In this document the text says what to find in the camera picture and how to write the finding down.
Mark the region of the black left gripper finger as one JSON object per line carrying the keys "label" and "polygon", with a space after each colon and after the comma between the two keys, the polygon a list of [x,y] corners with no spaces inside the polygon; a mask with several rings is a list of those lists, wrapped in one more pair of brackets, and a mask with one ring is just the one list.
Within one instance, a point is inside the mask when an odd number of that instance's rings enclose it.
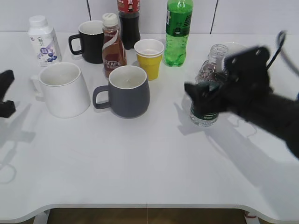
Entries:
{"label": "black left gripper finger", "polygon": [[6,70],[0,74],[0,99],[3,99],[10,85],[14,81],[12,70]]}
{"label": "black left gripper finger", "polygon": [[13,101],[0,102],[0,117],[9,118],[16,112],[15,104]]}

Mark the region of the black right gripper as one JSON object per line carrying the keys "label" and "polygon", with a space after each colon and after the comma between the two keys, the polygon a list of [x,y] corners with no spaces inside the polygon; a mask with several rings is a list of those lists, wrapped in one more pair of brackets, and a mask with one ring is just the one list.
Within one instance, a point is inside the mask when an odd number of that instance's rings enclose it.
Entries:
{"label": "black right gripper", "polygon": [[223,89],[209,83],[185,82],[184,90],[197,115],[233,112],[241,117],[272,117],[273,97],[267,61],[269,49],[254,46],[223,59],[225,73],[216,73],[217,81],[226,81]]}

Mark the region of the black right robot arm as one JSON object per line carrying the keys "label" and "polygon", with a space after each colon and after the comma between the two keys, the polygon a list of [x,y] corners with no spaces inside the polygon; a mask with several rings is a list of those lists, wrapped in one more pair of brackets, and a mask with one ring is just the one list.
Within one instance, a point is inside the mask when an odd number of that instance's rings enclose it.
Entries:
{"label": "black right robot arm", "polygon": [[210,90],[207,84],[185,83],[184,90],[201,114],[232,112],[285,141],[299,156],[299,102],[273,93],[267,47],[254,46],[223,59],[226,78]]}

